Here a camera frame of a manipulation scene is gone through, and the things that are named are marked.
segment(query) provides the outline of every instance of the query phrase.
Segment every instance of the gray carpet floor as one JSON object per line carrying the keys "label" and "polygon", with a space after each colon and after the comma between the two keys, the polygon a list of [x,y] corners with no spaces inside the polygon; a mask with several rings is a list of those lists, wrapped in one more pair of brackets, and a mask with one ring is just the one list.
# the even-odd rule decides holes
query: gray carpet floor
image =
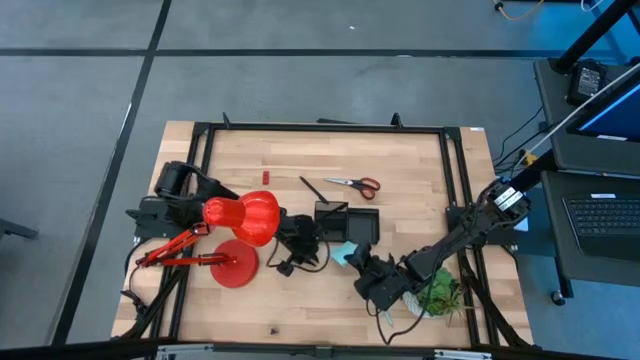
{"label": "gray carpet floor", "polygon": [[[160,6],[2,0],[0,48],[146,48]],[[518,14],[531,4],[507,6]],[[545,4],[519,22],[492,8],[488,0],[176,0],[160,48],[562,50],[594,19],[569,4]],[[640,48],[632,31],[628,19],[612,31],[626,57]],[[0,347],[47,341],[141,64],[139,57],[0,57],[0,217],[40,230],[37,240],[0,242]],[[484,127],[496,156],[539,106],[528,59],[156,58],[70,341],[109,336],[134,227],[124,210],[146,192],[167,120],[220,120],[225,111],[239,122],[383,124],[399,112],[406,124]],[[550,259],[522,256],[520,276],[537,344],[637,358],[640,289],[576,281],[576,298],[556,307],[548,299],[558,287]]]}

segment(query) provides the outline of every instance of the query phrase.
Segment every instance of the red disc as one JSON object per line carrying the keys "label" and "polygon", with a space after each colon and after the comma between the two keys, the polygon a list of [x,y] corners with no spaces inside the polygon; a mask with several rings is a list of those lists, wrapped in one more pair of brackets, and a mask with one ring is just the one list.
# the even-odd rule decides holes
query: red disc
{"label": "red disc", "polygon": [[220,244],[216,253],[224,253],[236,258],[235,262],[226,262],[220,265],[211,265],[211,275],[228,288],[244,286],[253,279],[258,272],[258,253],[256,250],[240,240],[228,240]]}

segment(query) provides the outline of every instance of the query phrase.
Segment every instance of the red scissors handle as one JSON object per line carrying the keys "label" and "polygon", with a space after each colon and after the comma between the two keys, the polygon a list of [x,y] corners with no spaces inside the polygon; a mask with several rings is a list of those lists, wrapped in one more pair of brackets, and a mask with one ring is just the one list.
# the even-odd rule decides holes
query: red scissors handle
{"label": "red scissors handle", "polygon": [[352,186],[358,189],[362,197],[367,200],[371,200],[376,197],[376,191],[380,190],[380,183],[372,178],[354,180]]}

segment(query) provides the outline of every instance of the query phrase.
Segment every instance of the small plant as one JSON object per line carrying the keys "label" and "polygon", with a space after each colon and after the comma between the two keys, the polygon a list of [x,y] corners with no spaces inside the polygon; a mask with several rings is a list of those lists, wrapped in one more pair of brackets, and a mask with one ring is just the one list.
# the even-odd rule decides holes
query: small plant
{"label": "small plant", "polygon": [[[432,288],[430,297],[427,300],[429,286]],[[450,314],[449,322],[451,322],[453,314],[457,312],[459,315],[462,315],[461,310],[465,308],[462,301],[464,291],[465,289],[454,279],[449,270],[440,268],[436,272],[433,284],[427,285],[427,287],[418,294],[418,303],[423,309],[426,306],[427,312],[431,316]]]}

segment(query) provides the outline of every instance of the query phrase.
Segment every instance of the wooden table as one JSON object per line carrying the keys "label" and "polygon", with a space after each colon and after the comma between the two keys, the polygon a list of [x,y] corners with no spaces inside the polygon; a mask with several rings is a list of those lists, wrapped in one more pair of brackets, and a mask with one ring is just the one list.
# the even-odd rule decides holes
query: wooden table
{"label": "wooden table", "polygon": [[[187,157],[193,122],[167,123],[149,186],[149,194],[167,161]],[[494,179],[485,133],[479,128],[462,128],[462,140],[474,196]],[[456,194],[461,186],[453,144],[449,144]],[[262,185],[262,172],[271,175]],[[444,208],[448,205],[438,137],[425,134],[233,131],[215,133],[209,176],[239,194],[252,190],[271,191],[289,214],[313,214],[315,195],[298,179],[304,176],[327,199],[348,201],[354,207],[380,209],[381,239],[373,253],[386,258],[437,242],[446,233]],[[323,181],[325,177],[369,176],[382,184],[372,201],[357,191]],[[212,252],[218,244],[233,238],[228,229],[216,229],[201,239],[194,253]],[[166,242],[152,239],[141,246],[132,261]],[[333,260],[325,270],[310,274],[296,270],[284,277],[265,262],[275,241],[258,248],[260,268],[251,283],[239,289],[221,287],[209,267],[193,266],[188,280],[179,339],[189,341],[275,344],[382,345],[374,318],[367,315],[364,300],[356,293],[355,269],[342,268]],[[325,248],[318,257],[324,259]],[[285,259],[280,246],[275,260]],[[518,334],[531,342],[531,332],[513,259],[501,248],[485,246],[484,256],[492,298]],[[455,257],[445,266],[459,276]],[[158,290],[161,267],[139,270],[133,290],[149,303]],[[487,342],[483,312],[476,313],[483,342]],[[173,296],[167,301],[161,335],[167,335]],[[393,328],[381,319],[384,333],[404,330],[415,317],[402,301],[390,309]],[[128,330],[136,316],[131,300],[121,298],[113,335]],[[468,347],[466,320],[454,316],[424,319],[392,346]]]}

